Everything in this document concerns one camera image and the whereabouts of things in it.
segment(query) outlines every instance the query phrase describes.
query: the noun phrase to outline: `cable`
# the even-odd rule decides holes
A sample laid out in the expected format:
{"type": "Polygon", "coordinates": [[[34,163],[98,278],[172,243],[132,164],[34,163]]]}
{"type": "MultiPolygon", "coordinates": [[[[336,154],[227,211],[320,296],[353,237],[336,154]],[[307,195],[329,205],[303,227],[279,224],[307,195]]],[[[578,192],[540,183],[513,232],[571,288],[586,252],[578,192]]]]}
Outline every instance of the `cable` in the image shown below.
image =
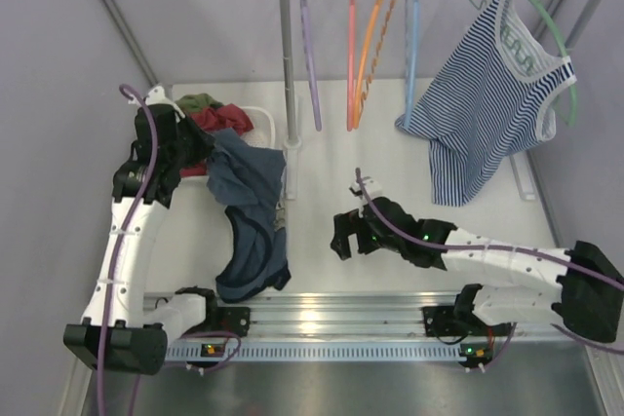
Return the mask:
{"type": "MultiPolygon", "coordinates": [[[[364,184],[364,181],[362,180],[362,171],[360,170],[360,168],[356,168],[355,169],[355,177],[356,177],[356,181],[358,182],[358,185],[360,186],[360,190],[362,191],[362,194],[364,195],[364,198],[367,201],[367,204],[369,205],[370,209],[372,210],[372,212],[375,214],[375,216],[377,216],[377,218],[379,218],[379,220],[393,233],[395,233],[397,236],[401,236],[403,239],[410,241],[411,243],[414,243],[418,246],[424,246],[424,247],[429,247],[429,248],[434,248],[437,250],[500,250],[500,251],[504,251],[504,252],[519,252],[519,253],[523,253],[525,255],[530,255],[533,257],[536,257],[538,259],[544,259],[544,260],[548,260],[550,262],[556,263],[558,265],[562,265],[563,267],[566,267],[570,270],[575,270],[579,273],[582,273],[584,275],[587,275],[588,277],[594,278],[596,280],[599,280],[601,282],[604,282],[606,284],[608,284],[609,286],[614,287],[615,289],[619,290],[619,291],[624,291],[624,284],[621,284],[619,282],[617,282],[616,280],[613,280],[603,274],[597,273],[593,270],[590,270],[589,268],[585,268],[581,265],[576,265],[575,263],[570,263],[570,262],[566,262],[564,260],[562,260],[561,258],[558,258],[554,255],[551,255],[549,253],[546,252],[540,252],[539,250],[532,250],[530,248],[526,248],[526,247],[516,247],[516,246],[501,246],[501,245],[489,245],[489,246],[485,246],[485,245],[473,245],[473,246],[449,246],[449,245],[443,245],[443,244],[436,244],[436,243],[428,243],[426,241],[422,241],[419,238],[415,238],[414,236],[410,236],[408,233],[405,233],[404,231],[402,231],[401,229],[399,229],[398,227],[396,227],[394,224],[392,224],[388,218],[386,218],[383,213],[379,210],[379,208],[374,204],[374,202],[371,199],[371,195],[369,194],[369,192],[367,191],[367,188],[364,184]]],[[[599,343],[595,343],[593,341],[589,341],[586,340],[585,338],[577,335],[576,333],[572,333],[569,330],[563,330],[560,326],[558,325],[554,325],[553,326],[560,331],[561,333],[563,333],[565,336],[571,338],[574,341],[577,341],[579,343],[583,343],[591,348],[595,348],[597,350],[601,350],[604,351],[606,353],[613,353],[616,355],[624,355],[624,350],[620,350],[617,348],[610,348],[609,346],[603,346],[599,343]]],[[[505,347],[508,344],[508,341],[510,340],[509,336],[507,337],[507,341],[505,341],[505,343],[503,344],[503,349],[505,349],[505,347]]]]}
{"type": "MultiPolygon", "coordinates": [[[[184,367],[188,370],[190,370],[191,368],[195,368],[198,370],[198,372],[202,376],[211,372],[215,372],[217,370],[221,370],[223,367],[228,365],[229,362],[233,360],[240,353],[241,346],[243,345],[243,340],[241,340],[241,337],[237,335],[236,333],[232,333],[231,331],[207,331],[207,332],[190,333],[188,335],[183,335],[181,338],[227,338],[228,340],[230,338],[233,338],[237,341],[236,348],[234,348],[234,351],[232,351],[232,353],[227,358],[225,358],[224,360],[221,360],[213,367],[199,368],[191,364],[182,364],[182,363],[166,365],[166,368],[168,369],[173,368],[173,367],[184,367]]],[[[130,397],[130,406],[128,407],[128,416],[133,416],[135,414],[135,403],[137,402],[139,385],[140,385],[140,374],[136,377],[135,383],[133,385],[133,393],[130,397]]]]}
{"type": "Polygon", "coordinates": [[[494,336],[494,330],[491,329],[491,326],[487,328],[487,346],[494,350],[494,343],[496,341],[496,337],[494,336]]]}
{"type": "Polygon", "coordinates": [[[165,301],[165,304],[169,304],[169,299],[167,299],[165,296],[162,296],[156,299],[156,304],[154,304],[154,309],[158,309],[158,303],[160,301],[165,301]]]}
{"type": "Polygon", "coordinates": [[[588,347],[593,348],[593,349],[598,350],[598,351],[604,351],[605,353],[612,353],[614,355],[624,356],[624,350],[622,350],[622,349],[611,348],[609,346],[604,346],[604,345],[601,345],[600,343],[596,343],[594,341],[587,340],[587,339],[583,338],[582,336],[579,336],[576,333],[572,333],[571,331],[566,330],[565,328],[563,328],[561,326],[554,325],[554,324],[553,324],[553,326],[558,331],[560,331],[562,334],[564,334],[568,338],[576,341],[577,343],[580,343],[581,345],[588,346],[588,347]]]}
{"type": "MultiPolygon", "coordinates": [[[[511,343],[511,340],[514,337],[514,334],[516,333],[516,326],[517,325],[518,325],[517,323],[514,323],[512,325],[511,330],[509,330],[509,334],[507,335],[507,339],[503,343],[503,346],[500,347],[500,351],[491,359],[490,362],[488,362],[486,365],[484,365],[483,372],[485,372],[487,369],[490,369],[493,365],[495,365],[503,357],[503,355],[505,353],[507,353],[507,350],[509,350],[509,344],[511,343]]],[[[470,369],[470,370],[466,370],[466,371],[467,372],[472,372],[473,370],[476,370],[476,369],[470,369]]]]}
{"type": "Polygon", "coordinates": [[[115,241],[115,245],[113,247],[112,254],[110,256],[110,263],[108,264],[108,274],[106,276],[107,282],[104,284],[104,312],[102,314],[101,321],[101,329],[99,331],[99,342],[97,343],[97,411],[99,416],[105,416],[106,407],[104,402],[104,353],[106,349],[106,335],[108,334],[108,320],[110,319],[110,303],[112,301],[113,289],[111,287],[110,282],[114,280],[115,276],[115,267],[117,266],[117,258],[119,257],[119,252],[121,250],[122,243],[124,241],[124,232],[128,229],[130,222],[133,219],[133,215],[137,210],[138,204],[147,189],[147,184],[149,183],[152,174],[154,172],[154,167],[156,166],[156,157],[158,154],[158,135],[156,133],[156,123],[154,122],[154,116],[152,116],[151,111],[145,104],[142,96],[139,92],[137,92],[130,85],[120,85],[119,92],[127,99],[136,99],[138,104],[143,109],[145,113],[145,117],[147,118],[147,123],[149,125],[149,133],[152,140],[152,151],[149,155],[149,164],[147,165],[147,170],[145,171],[145,176],[143,181],[138,188],[138,192],[136,192],[135,199],[133,200],[124,221],[121,224],[120,233],[117,235],[117,240],[115,241]]]}
{"type": "Polygon", "coordinates": [[[449,345],[449,346],[458,345],[459,343],[461,343],[462,341],[464,341],[466,338],[468,338],[468,335],[466,334],[466,335],[462,335],[462,336],[460,336],[460,337],[459,337],[459,338],[457,338],[456,340],[453,340],[453,341],[445,341],[445,340],[443,340],[442,338],[440,338],[440,335],[438,335],[438,332],[437,332],[435,329],[433,329],[432,331],[433,331],[433,336],[435,336],[435,337],[438,339],[438,341],[439,341],[440,343],[444,343],[445,345],[449,345]]]}

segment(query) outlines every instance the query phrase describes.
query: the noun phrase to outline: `hanger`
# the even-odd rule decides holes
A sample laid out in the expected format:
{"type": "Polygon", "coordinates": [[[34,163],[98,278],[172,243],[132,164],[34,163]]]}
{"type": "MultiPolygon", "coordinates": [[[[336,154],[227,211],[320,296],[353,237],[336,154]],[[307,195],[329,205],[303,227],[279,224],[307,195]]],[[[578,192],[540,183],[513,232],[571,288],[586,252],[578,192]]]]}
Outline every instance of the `hanger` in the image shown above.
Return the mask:
{"type": "MultiPolygon", "coordinates": [[[[477,5],[473,0],[469,0],[469,1],[479,11],[482,10],[488,4],[487,0],[482,0],[479,3],[479,5],[477,5]]],[[[551,33],[553,33],[553,37],[555,38],[555,43],[557,44],[557,48],[559,49],[559,53],[561,54],[561,57],[568,57],[569,53],[567,52],[567,49],[566,49],[566,40],[564,39],[564,36],[562,35],[561,31],[557,27],[557,24],[555,23],[555,21],[552,19],[552,17],[548,14],[546,9],[544,8],[543,4],[539,0],[527,0],[527,1],[535,8],[535,10],[537,10],[537,13],[542,17],[548,29],[551,31],[551,33]]],[[[522,55],[520,54],[520,51],[522,49],[522,44],[520,44],[519,40],[515,40],[514,42],[509,44],[509,41],[505,41],[505,38],[508,35],[509,35],[509,26],[505,25],[501,29],[501,38],[503,39],[503,43],[505,44],[506,47],[509,48],[510,51],[514,52],[514,56],[516,60],[519,62],[519,65],[525,65],[526,67],[532,68],[534,64],[533,57],[525,57],[524,59],[521,60],[522,55]]],[[[578,102],[576,84],[573,83],[572,85],[569,86],[569,112],[567,113],[567,115],[563,114],[562,111],[559,109],[559,106],[557,106],[558,100],[559,100],[559,97],[557,97],[555,101],[553,102],[553,107],[555,108],[555,112],[557,113],[558,116],[560,116],[564,120],[564,122],[569,127],[572,127],[574,123],[576,122],[576,108],[577,108],[577,102],[578,102]]]]}
{"type": "Polygon", "coordinates": [[[299,0],[301,8],[301,30],[303,31],[303,51],[305,53],[305,68],[308,71],[308,85],[314,112],[314,126],[318,132],[323,128],[321,124],[321,107],[319,105],[319,91],[316,84],[316,66],[314,50],[312,49],[312,35],[310,27],[310,10],[308,0],[299,0]]]}
{"type": "Polygon", "coordinates": [[[349,0],[349,38],[347,59],[347,130],[353,129],[353,108],[355,105],[355,85],[353,70],[355,68],[355,0],[349,0]]]}
{"type": "Polygon", "coordinates": [[[410,28],[410,0],[406,0],[406,122],[413,110],[413,93],[416,79],[416,60],[418,53],[418,0],[411,0],[411,28],[410,28]]]}
{"type": "Polygon", "coordinates": [[[383,4],[383,0],[376,0],[374,3],[374,7],[372,8],[372,12],[370,13],[369,26],[367,27],[367,34],[364,40],[364,46],[362,47],[362,53],[360,54],[360,70],[358,71],[358,81],[355,89],[355,102],[353,108],[353,129],[357,129],[360,126],[360,118],[362,116],[362,110],[364,108],[364,102],[369,96],[369,90],[374,79],[374,70],[377,67],[379,62],[379,53],[383,48],[383,39],[385,37],[386,31],[388,29],[388,22],[392,17],[392,11],[394,10],[394,6],[397,3],[397,0],[390,0],[390,5],[388,6],[388,11],[386,12],[386,16],[381,26],[381,32],[379,34],[379,40],[374,48],[374,57],[372,58],[372,62],[370,63],[370,73],[364,80],[364,69],[367,64],[367,58],[369,55],[369,49],[371,48],[371,39],[372,34],[374,33],[374,28],[377,23],[377,17],[379,16],[379,10],[381,10],[381,4],[383,4]]]}

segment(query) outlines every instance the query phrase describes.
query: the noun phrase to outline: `metal track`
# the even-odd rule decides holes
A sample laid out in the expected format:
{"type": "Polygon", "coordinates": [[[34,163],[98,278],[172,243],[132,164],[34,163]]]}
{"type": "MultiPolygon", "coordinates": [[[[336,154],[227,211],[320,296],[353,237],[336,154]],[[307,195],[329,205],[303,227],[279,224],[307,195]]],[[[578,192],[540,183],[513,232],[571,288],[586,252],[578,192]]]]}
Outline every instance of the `metal track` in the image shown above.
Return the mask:
{"type": "MultiPolygon", "coordinates": [[[[158,297],[150,294],[145,309],[158,297]]],[[[245,342],[413,342],[438,343],[425,335],[421,308],[452,304],[455,293],[286,294],[263,293],[242,304],[250,307],[245,342]]],[[[478,341],[467,339],[467,342],[478,341]]],[[[550,325],[518,325],[515,340],[565,341],[550,325]]]]}
{"type": "MultiPolygon", "coordinates": [[[[223,356],[202,356],[202,348],[215,340],[175,341],[167,350],[166,362],[218,362],[234,352],[228,343],[223,356]]],[[[289,343],[244,342],[235,362],[416,362],[465,360],[459,346],[436,343],[289,343]]]]}

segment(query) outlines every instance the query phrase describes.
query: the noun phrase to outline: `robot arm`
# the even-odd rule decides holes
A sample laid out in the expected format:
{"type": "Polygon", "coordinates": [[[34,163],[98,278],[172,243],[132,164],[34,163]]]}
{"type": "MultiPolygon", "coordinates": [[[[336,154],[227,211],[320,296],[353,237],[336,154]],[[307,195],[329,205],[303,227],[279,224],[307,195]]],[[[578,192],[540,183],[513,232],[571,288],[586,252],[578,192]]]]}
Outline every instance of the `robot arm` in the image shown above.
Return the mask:
{"type": "Polygon", "coordinates": [[[151,153],[151,137],[142,109],[135,117],[136,140],[131,155],[113,177],[112,223],[108,245],[94,292],[80,324],[70,324],[63,335],[65,345],[86,365],[95,368],[102,325],[105,285],[112,288],[105,368],[156,373],[162,366],[167,344],[189,328],[207,320],[214,310],[215,295],[197,287],[178,291],[165,306],[143,313],[143,294],[152,248],[167,215],[182,168],[209,157],[213,138],[164,96],[162,87],[150,92],[146,103],[158,135],[155,170],[125,232],[120,226],[143,182],[151,153]],[[123,235],[115,271],[108,279],[114,245],[123,235]]]}
{"type": "Polygon", "coordinates": [[[615,341],[624,293],[566,266],[583,266],[624,284],[622,276],[596,246],[577,242],[574,249],[513,247],[445,221],[415,220],[398,204],[382,197],[381,188],[373,179],[365,178],[363,182],[374,205],[394,226],[441,247],[417,245],[390,230],[372,211],[360,186],[354,184],[351,192],[360,198],[361,207],[338,214],[333,220],[331,248],[341,259],[351,256],[348,238],[355,234],[359,253],[387,248],[416,267],[460,275],[466,285],[455,299],[453,319],[467,327],[487,329],[507,322],[552,323],[590,340],[615,341]],[[510,248],[503,251],[489,246],[510,248]],[[563,264],[546,261],[540,253],[557,257],[563,264]]]}

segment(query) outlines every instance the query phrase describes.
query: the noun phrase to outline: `dark blue cloth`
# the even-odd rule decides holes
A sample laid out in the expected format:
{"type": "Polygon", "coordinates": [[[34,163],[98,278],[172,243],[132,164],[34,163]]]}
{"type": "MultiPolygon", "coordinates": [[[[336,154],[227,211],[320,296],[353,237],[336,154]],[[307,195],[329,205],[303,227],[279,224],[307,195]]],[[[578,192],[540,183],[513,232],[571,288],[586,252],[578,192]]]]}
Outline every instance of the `dark blue cloth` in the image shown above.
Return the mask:
{"type": "Polygon", "coordinates": [[[268,286],[282,289],[291,278],[286,258],[286,229],[276,230],[276,206],[282,194],[286,162],[279,150],[255,148],[233,130],[213,132],[208,188],[226,205],[234,253],[216,277],[225,302],[239,302],[268,286]]]}

